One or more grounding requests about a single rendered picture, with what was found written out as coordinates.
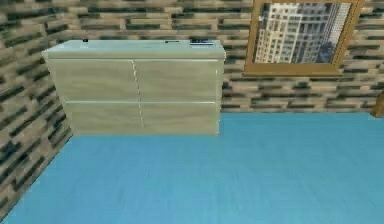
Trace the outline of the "blue and black book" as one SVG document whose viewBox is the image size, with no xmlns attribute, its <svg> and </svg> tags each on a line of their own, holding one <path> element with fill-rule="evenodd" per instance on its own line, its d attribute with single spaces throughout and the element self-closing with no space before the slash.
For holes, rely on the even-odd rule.
<svg viewBox="0 0 384 224">
<path fill-rule="evenodd" d="M 214 41 L 209 39 L 191 39 L 189 41 L 190 45 L 213 45 Z"/>
</svg>

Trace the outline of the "pale wooden chest of drawers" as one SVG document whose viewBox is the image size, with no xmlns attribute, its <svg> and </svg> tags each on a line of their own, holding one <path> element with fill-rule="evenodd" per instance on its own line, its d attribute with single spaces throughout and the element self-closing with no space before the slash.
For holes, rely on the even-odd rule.
<svg viewBox="0 0 384 224">
<path fill-rule="evenodd" d="M 226 52 L 189 40 L 69 40 L 42 52 L 77 136 L 219 133 Z"/>
</svg>

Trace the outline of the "brown wooden furniture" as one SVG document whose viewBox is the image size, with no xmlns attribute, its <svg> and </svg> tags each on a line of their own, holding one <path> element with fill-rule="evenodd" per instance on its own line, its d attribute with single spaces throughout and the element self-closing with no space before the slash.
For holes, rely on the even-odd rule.
<svg viewBox="0 0 384 224">
<path fill-rule="evenodd" d="M 384 91 L 378 96 L 370 115 L 375 118 L 380 118 L 384 115 Z"/>
</svg>

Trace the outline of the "wooden framed window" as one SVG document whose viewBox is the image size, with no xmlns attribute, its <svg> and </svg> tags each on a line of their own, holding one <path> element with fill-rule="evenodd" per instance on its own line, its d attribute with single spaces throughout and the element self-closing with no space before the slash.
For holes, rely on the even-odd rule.
<svg viewBox="0 0 384 224">
<path fill-rule="evenodd" d="M 253 0 L 244 75 L 339 77 L 365 0 Z"/>
</svg>

